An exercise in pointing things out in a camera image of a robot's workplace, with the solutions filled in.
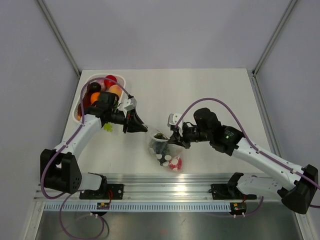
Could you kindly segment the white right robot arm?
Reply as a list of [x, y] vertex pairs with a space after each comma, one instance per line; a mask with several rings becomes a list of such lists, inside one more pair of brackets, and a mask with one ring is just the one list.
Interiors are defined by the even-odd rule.
[[189, 149], [192, 143], [208, 142], [217, 152], [240, 159], [268, 175], [263, 178], [236, 172], [227, 183], [212, 187], [213, 199], [254, 200], [260, 196], [280, 200], [295, 213], [307, 213], [319, 186], [316, 167], [302, 167], [259, 148], [243, 131], [222, 125], [206, 107], [195, 111], [193, 118], [195, 124], [188, 125], [181, 114], [169, 115], [170, 144]]

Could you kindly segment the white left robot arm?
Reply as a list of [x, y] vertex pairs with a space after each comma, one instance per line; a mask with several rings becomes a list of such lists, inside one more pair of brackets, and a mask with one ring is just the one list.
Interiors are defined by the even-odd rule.
[[98, 173], [82, 173], [78, 158], [91, 138], [111, 123], [123, 126], [124, 133], [145, 133], [148, 128], [136, 112], [137, 101], [129, 95], [118, 109], [119, 97], [115, 93], [101, 92], [98, 99], [82, 114], [80, 123], [71, 136], [54, 149], [44, 149], [40, 154], [40, 187], [42, 194], [51, 199], [45, 189], [64, 195], [90, 191], [97, 199], [108, 194], [106, 178]]

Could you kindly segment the red apple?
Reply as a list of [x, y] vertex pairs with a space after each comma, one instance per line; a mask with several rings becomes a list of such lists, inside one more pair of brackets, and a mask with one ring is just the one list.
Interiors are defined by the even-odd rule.
[[176, 157], [168, 162], [168, 167], [173, 171], [179, 171], [182, 168], [182, 163], [182, 159], [180, 157]]

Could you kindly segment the clear zip top bag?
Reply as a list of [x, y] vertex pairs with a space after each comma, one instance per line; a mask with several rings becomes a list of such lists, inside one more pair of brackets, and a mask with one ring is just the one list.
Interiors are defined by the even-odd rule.
[[145, 133], [146, 150], [157, 164], [168, 171], [181, 172], [183, 169], [182, 146], [169, 143], [169, 137], [156, 128], [148, 127]]

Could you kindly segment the dark grape bunch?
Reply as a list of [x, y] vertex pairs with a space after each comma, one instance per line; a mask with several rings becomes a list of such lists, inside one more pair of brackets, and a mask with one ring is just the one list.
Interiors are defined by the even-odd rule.
[[170, 158], [167, 156], [171, 155], [170, 147], [168, 144], [168, 138], [163, 133], [156, 133], [152, 138], [152, 148], [156, 154], [156, 156], [163, 157], [164, 159], [169, 160]]

